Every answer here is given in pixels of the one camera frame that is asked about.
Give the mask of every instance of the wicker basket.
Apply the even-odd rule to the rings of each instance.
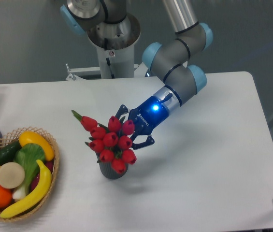
[[[28,218],[31,215],[33,215],[36,211],[39,210],[39,208],[41,208],[41,206],[48,199],[48,197],[49,197],[49,195],[50,195],[50,193],[51,193],[51,191],[52,191],[52,189],[54,188],[54,185],[55,185],[55,181],[56,181],[56,177],[57,177],[57,173],[58,173],[58,168],[59,168],[59,148],[58,148],[58,145],[56,143],[56,140],[47,131],[45,131],[45,130],[43,130],[41,128],[38,129],[38,128],[33,128],[33,127],[18,128],[16,130],[8,133],[7,135],[5,135],[2,139],[0,139],[0,149],[2,147],[12,143],[13,141],[17,140],[19,138],[20,134],[22,132],[24,132],[24,131],[34,131],[36,133],[39,133],[41,136],[43,136],[50,143],[51,147],[53,148],[54,153],[55,153],[55,161],[54,161],[54,169],[53,169],[53,173],[52,173],[52,182],[51,182],[51,185],[50,185],[50,188],[49,188],[47,194],[38,203],[38,205],[34,209],[32,209],[30,212],[15,216],[13,218],[9,218],[9,219],[0,218],[1,222],[16,222],[16,221],[23,220],[23,219]]]

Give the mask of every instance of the yellow squash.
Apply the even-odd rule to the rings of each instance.
[[[45,159],[51,161],[55,154],[51,145],[43,138],[40,134],[33,131],[25,131],[19,136],[19,143],[23,147],[26,144],[38,144],[40,145],[45,153]]]

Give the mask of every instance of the cucumber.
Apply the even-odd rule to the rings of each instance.
[[[21,145],[18,140],[3,147],[0,150],[0,166],[5,163],[12,162],[16,152],[20,149]]]

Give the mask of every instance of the gripper logo text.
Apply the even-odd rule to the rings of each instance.
[[[149,126],[149,123],[143,118],[143,116],[140,113],[137,116],[141,118],[141,120],[146,124],[146,126]]]

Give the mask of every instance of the yellow banana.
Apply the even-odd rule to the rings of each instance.
[[[51,172],[41,160],[36,161],[40,167],[40,180],[36,188],[25,198],[17,201],[2,211],[1,218],[12,218],[36,205],[48,192],[51,184]]]

